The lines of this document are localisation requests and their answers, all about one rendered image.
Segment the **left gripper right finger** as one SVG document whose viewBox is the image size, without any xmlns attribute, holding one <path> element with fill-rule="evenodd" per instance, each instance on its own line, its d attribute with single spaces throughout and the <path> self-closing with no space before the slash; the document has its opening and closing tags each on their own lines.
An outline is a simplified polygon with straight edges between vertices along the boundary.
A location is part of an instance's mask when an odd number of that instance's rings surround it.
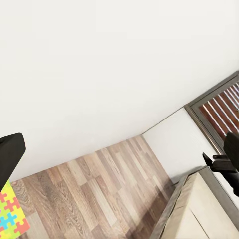
<svg viewBox="0 0 239 239">
<path fill-rule="evenodd" d="M 239 134 L 228 132 L 223 150 L 239 173 Z"/>
</svg>

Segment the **jigsaw puzzle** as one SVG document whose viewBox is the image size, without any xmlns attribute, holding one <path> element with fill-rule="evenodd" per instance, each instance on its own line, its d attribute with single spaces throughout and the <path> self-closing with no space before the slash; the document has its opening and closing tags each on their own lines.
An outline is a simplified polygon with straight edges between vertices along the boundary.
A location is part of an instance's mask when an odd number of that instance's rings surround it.
<svg viewBox="0 0 239 239">
<path fill-rule="evenodd" d="M 0 192 L 0 239 L 15 239 L 30 229 L 9 181 Z"/>
</svg>

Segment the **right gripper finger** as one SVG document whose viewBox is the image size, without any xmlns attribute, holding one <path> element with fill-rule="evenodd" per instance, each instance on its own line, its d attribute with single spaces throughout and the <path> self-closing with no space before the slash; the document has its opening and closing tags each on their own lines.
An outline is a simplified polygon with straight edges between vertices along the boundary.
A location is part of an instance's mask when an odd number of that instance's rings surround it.
<svg viewBox="0 0 239 239">
<path fill-rule="evenodd" d="M 210 157 L 207 156 L 207 154 L 205 152 L 203 152 L 203 158 L 204 158 L 207 166 L 209 166 L 211 169 L 215 169 L 215 167 L 213 167 L 212 160 L 210 159 Z"/>
</svg>

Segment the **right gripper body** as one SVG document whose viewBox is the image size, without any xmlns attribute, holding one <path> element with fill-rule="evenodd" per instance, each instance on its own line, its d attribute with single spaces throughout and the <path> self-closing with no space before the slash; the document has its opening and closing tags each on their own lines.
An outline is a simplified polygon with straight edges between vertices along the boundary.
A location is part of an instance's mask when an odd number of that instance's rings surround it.
<svg viewBox="0 0 239 239">
<path fill-rule="evenodd" d="M 211 169 L 211 171 L 220 172 L 227 182 L 233 183 L 239 180 L 239 173 L 231 162 L 214 161 L 213 167 L 215 169 Z"/>
</svg>

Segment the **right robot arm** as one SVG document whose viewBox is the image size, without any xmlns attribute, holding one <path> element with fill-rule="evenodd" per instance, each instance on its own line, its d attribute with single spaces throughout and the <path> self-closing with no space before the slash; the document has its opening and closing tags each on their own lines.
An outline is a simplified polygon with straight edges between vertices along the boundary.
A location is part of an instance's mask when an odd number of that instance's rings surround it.
<svg viewBox="0 0 239 239">
<path fill-rule="evenodd" d="M 213 159 L 215 161 L 212 162 L 210 157 L 203 152 L 203 158 L 206 162 L 206 165 L 210 167 L 211 171 L 221 173 L 229 185 L 233 187 L 233 193 L 239 197 L 239 173 L 230 162 L 230 159 L 227 157 L 227 155 L 213 155 Z"/>
</svg>

